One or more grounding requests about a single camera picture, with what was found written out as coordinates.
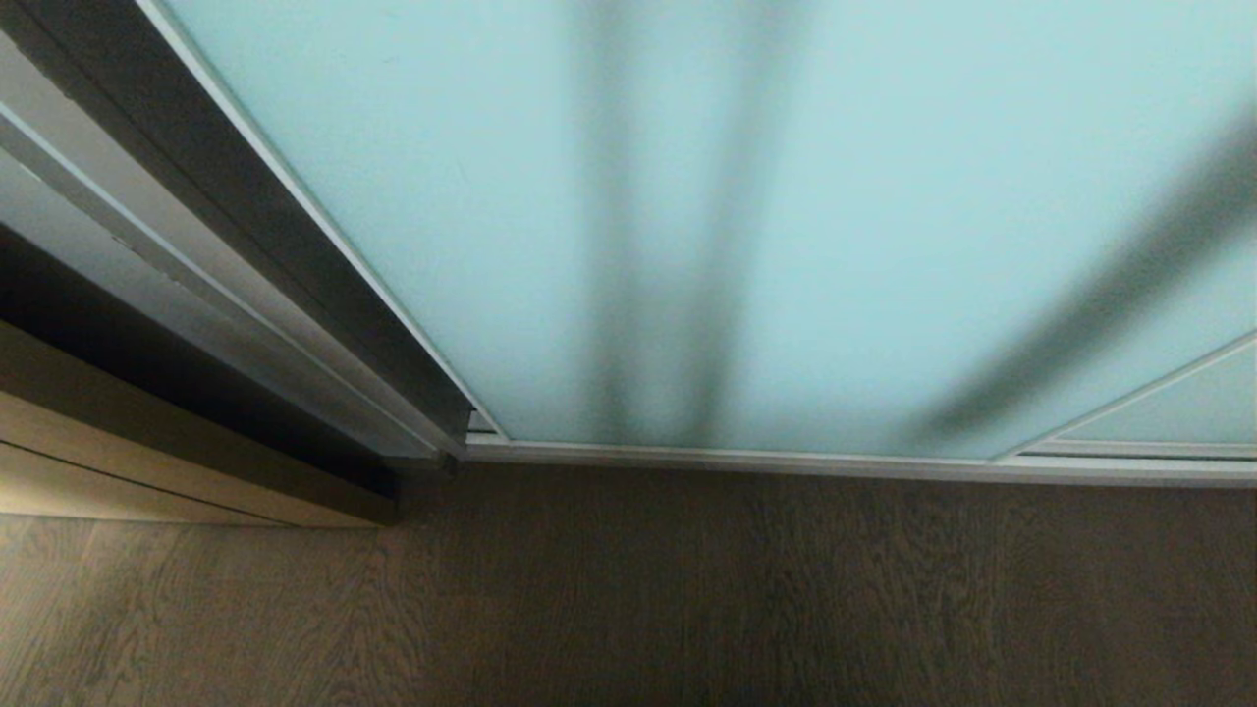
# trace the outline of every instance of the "wood grain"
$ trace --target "wood grain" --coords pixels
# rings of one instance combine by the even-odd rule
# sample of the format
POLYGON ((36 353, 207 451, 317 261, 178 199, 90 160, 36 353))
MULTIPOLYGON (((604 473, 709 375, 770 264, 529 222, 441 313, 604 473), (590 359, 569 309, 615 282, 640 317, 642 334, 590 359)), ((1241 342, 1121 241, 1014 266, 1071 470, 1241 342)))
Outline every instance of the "wood grain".
POLYGON ((3 520, 0 703, 1257 703, 1252 492, 485 465, 405 515, 3 520))

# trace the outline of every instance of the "frosted glass panel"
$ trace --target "frosted glass panel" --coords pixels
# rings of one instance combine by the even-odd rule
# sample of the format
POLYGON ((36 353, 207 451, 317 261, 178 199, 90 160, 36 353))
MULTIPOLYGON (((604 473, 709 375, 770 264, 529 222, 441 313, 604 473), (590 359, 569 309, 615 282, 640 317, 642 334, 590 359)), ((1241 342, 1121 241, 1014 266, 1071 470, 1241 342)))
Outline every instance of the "frosted glass panel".
POLYGON ((1061 439, 1257 444, 1257 347, 1234 353, 1061 439))
POLYGON ((989 458, 1257 326, 1249 0, 168 11, 515 439, 989 458))

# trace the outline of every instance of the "wooden floor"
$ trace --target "wooden floor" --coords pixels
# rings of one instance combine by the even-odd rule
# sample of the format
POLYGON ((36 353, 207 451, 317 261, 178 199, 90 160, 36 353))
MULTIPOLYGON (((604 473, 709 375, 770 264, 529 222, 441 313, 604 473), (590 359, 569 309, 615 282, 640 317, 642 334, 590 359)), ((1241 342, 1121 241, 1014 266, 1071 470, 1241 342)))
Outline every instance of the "wooden floor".
POLYGON ((0 704, 1257 704, 1252 492, 480 467, 411 506, 0 520, 0 704))

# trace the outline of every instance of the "light blue glass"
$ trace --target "light blue glass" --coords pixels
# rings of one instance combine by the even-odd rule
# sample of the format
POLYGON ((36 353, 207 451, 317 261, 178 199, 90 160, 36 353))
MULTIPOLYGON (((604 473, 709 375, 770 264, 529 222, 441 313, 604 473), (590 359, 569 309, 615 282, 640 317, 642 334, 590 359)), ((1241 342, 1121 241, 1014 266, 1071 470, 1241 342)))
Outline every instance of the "light blue glass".
POLYGON ((1257 326, 1248 0, 170 9, 515 439, 989 458, 1257 326))
POLYGON ((1257 444, 1257 347, 1228 356, 1062 439, 1257 444))

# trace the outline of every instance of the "hardwood floor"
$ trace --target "hardwood floor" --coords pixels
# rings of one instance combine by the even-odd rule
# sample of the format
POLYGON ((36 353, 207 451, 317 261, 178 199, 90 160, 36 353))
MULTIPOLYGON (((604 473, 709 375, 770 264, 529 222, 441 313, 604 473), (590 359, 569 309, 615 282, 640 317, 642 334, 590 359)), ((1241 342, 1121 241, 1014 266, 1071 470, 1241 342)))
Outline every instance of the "hardwood floor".
POLYGON ((386 531, 0 518, 0 704, 1257 704, 1241 491, 474 467, 386 531))

